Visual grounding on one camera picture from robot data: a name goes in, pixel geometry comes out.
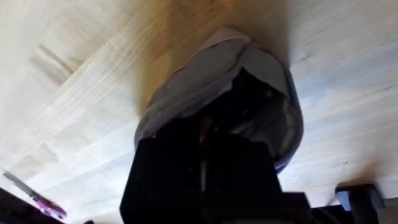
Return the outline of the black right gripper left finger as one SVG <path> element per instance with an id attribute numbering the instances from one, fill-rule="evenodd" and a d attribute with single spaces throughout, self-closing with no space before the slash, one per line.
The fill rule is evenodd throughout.
<path id="1" fill-rule="evenodd" d="M 124 189 L 124 223 L 201 223 L 199 124 L 175 119 L 143 138 Z"/>

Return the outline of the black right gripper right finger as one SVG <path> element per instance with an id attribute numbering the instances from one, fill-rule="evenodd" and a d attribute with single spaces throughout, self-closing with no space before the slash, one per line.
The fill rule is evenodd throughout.
<path id="1" fill-rule="evenodd" d="M 283 192 L 268 145 L 202 126 L 205 223 L 283 223 Z"/>

